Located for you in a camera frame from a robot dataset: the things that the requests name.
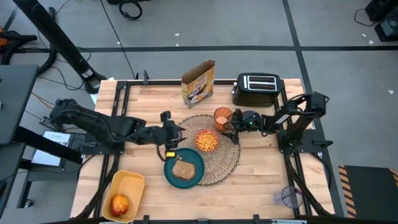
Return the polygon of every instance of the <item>toast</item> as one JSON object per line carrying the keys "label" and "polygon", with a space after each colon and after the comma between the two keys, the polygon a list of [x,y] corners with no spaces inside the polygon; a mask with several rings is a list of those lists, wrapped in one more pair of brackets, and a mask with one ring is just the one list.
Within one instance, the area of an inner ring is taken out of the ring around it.
{"label": "toast", "polygon": [[172,173],[175,177],[184,180],[190,180],[195,176],[195,165],[177,159],[177,161],[175,161]]}

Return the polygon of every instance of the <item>woven placemat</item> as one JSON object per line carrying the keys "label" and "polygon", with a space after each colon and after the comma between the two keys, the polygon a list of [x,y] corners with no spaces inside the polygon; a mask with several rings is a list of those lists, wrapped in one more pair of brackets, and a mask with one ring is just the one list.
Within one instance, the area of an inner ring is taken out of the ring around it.
{"label": "woven placemat", "polygon": [[[183,137],[187,139],[178,144],[178,146],[196,150],[205,163],[205,175],[198,185],[209,186],[219,184],[234,171],[241,155],[241,149],[238,145],[233,144],[229,138],[217,132],[213,116],[191,116],[183,120],[179,126],[186,129],[182,133]],[[203,152],[197,149],[195,136],[197,132],[203,129],[211,129],[218,135],[219,144],[214,151]]]}

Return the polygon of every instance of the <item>green plate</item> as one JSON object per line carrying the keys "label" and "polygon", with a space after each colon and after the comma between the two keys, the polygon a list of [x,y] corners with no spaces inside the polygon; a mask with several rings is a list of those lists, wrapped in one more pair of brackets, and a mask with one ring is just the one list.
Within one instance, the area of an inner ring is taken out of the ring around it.
{"label": "green plate", "polygon": [[[164,163],[164,175],[166,176],[167,181],[174,187],[180,189],[188,189],[195,186],[197,183],[199,183],[203,177],[203,174],[205,173],[205,164],[203,163],[203,159],[195,150],[188,148],[177,149],[175,151],[175,155],[176,158],[167,159]],[[182,159],[182,161],[189,162],[195,166],[195,175],[192,179],[184,180],[173,175],[172,170],[176,160],[179,159],[179,157]]]}

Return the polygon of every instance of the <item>gray floor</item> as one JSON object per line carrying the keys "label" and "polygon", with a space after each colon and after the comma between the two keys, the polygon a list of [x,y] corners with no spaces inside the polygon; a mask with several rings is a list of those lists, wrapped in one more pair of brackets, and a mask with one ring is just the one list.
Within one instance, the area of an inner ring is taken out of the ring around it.
{"label": "gray floor", "polygon": [[[289,0],[300,45],[398,45],[380,42],[372,27],[353,22],[354,11],[365,7],[369,1]],[[40,2],[45,7],[58,9],[65,0]],[[142,3],[144,15],[136,22],[124,20],[117,7],[104,2],[125,47],[175,47],[176,44],[293,46],[280,0],[152,0]],[[11,1],[1,3],[0,25],[5,25],[13,9]],[[358,19],[369,22],[364,12],[358,14]],[[77,46],[119,47],[98,0],[68,2],[58,14],[58,23]],[[21,11],[17,12],[9,30],[37,34],[37,29]],[[25,47],[44,46],[35,41]],[[326,138],[335,142],[329,148],[334,170],[340,164],[398,170],[398,151],[394,144],[394,128],[398,125],[395,119],[398,51],[307,51],[303,56],[312,88],[331,98],[322,123]],[[47,57],[41,53],[15,54],[11,63],[41,65]],[[216,60],[217,78],[235,78],[241,72],[276,73],[282,78],[302,77],[294,51],[128,52],[127,57],[135,72],[142,73],[146,69],[152,79],[178,78],[206,59]],[[90,64],[108,78],[132,77],[121,52],[92,53]],[[54,66],[65,75],[69,85],[80,85],[81,81],[68,64],[56,62]],[[62,82],[54,68],[42,76]],[[82,106],[94,108],[84,91],[69,91],[47,80],[37,79],[33,91],[49,101],[74,98]],[[29,100],[27,111],[39,117],[48,116],[50,112],[34,97]],[[25,113],[21,125],[42,134],[45,128],[38,122],[37,118]],[[32,151],[27,151],[25,156],[31,154]],[[35,200],[35,205],[15,209],[22,180],[23,174],[17,177],[0,223],[43,223],[69,217],[76,181],[34,183],[29,198]]]}

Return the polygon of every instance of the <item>toaster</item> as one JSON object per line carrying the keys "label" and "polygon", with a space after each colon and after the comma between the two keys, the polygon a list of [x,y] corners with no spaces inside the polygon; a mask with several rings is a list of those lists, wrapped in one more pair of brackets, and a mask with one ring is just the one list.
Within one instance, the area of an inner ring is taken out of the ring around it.
{"label": "toaster", "polygon": [[242,73],[234,82],[232,101],[236,106],[270,107],[281,89],[278,75],[268,73]]}

